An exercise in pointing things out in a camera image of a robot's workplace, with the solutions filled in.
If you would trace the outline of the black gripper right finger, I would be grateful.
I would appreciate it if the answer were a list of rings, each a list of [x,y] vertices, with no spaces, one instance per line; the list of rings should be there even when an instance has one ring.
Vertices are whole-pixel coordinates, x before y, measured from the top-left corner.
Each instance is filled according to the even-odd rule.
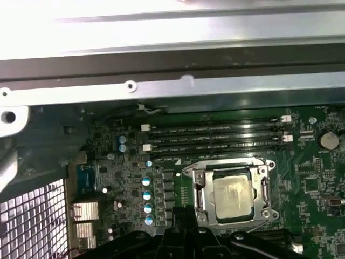
[[[201,227],[193,206],[185,207],[187,233],[197,258],[299,258],[300,254],[244,231],[220,241],[210,228]]]

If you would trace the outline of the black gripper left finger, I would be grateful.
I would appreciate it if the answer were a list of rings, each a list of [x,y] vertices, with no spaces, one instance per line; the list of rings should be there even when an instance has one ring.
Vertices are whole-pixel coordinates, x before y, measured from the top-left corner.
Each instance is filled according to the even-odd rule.
[[[175,207],[172,225],[151,236],[133,231],[115,240],[113,258],[183,258],[187,237],[187,208]]]

